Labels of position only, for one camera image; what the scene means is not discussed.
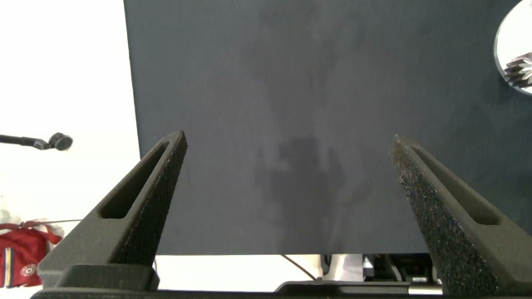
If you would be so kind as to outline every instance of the cable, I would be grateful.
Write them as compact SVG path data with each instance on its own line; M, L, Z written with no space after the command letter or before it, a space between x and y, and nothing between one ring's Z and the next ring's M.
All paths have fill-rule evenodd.
M308 277L312 278L313 280L316 280L316 277L314 277L314 275L310 274L309 271L305 270L305 268L301 267L298 263L294 262L292 258L287 257L285 254L281 254L281 257L284 257L287 261L291 262L295 267L298 267L299 270L307 274Z
M402 282L401 274L399 273L399 270L397 269L396 264L393 263L392 257L389 254L387 254L387 255L384 256L384 258L390 264L390 268L392 269L393 276L396 277L396 280L398 282Z

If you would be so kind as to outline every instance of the microphone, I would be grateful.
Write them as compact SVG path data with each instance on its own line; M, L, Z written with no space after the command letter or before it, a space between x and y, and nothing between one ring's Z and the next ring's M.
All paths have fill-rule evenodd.
M73 141L74 140L72 139L72 137L64 135L63 133L55 133L54 135L52 135L52 137L50 137L50 140L48 140L48 142L37 138L0 135L0 143L31 146L38 150L68 150L72 146Z

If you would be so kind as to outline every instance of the dark gray board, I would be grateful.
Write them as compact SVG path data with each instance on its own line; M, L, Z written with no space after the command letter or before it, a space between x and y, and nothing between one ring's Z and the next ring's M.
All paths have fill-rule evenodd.
M126 0L140 152L189 149L159 254L425 252L392 166L418 141L529 233L516 1Z

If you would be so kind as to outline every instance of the red bag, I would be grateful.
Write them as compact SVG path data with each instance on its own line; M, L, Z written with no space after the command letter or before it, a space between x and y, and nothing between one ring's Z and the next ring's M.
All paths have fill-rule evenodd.
M35 229L44 225L47 233ZM47 255L47 242L57 244L61 237L43 223L0 224L11 232L0 234L0 287L32 287L42 284L37 264Z

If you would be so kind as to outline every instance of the red fabric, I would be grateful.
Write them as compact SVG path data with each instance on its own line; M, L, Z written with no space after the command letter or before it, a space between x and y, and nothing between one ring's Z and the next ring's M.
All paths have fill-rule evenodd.
M47 233L35 229L44 225ZM47 254L47 242L59 243L61 237L42 223L0 224L11 232L0 234L0 287L38 286L37 264Z

